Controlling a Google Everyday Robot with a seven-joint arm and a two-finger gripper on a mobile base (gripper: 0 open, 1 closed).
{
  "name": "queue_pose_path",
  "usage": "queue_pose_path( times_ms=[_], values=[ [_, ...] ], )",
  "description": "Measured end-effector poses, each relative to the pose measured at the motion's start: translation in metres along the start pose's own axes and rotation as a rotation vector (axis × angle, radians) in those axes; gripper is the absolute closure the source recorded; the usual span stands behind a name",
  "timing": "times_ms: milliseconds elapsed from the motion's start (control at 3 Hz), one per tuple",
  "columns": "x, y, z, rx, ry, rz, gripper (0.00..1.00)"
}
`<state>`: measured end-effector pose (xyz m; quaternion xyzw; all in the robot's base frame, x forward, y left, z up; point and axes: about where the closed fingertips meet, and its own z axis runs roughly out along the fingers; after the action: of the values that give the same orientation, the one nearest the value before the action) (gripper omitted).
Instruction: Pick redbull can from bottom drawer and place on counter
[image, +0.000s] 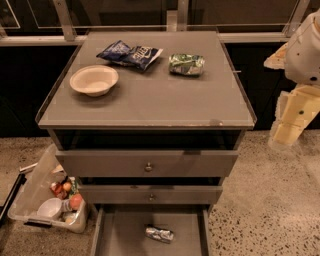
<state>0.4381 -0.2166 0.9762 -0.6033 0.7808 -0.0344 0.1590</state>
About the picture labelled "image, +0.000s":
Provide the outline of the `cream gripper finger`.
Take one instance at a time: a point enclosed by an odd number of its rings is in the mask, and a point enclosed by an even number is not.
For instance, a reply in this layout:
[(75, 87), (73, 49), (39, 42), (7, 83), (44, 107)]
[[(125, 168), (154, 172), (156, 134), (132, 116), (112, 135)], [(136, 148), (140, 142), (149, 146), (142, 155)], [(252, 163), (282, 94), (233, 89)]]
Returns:
[(298, 84), (278, 97), (269, 145), (292, 146), (320, 112), (320, 87)]
[(270, 69), (283, 69), (284, 60), (286, 55), (288, 44), (283, 44), (279, 49), (277, 49), (272, 55), (270, 55), (265, 61), (264, 66)]

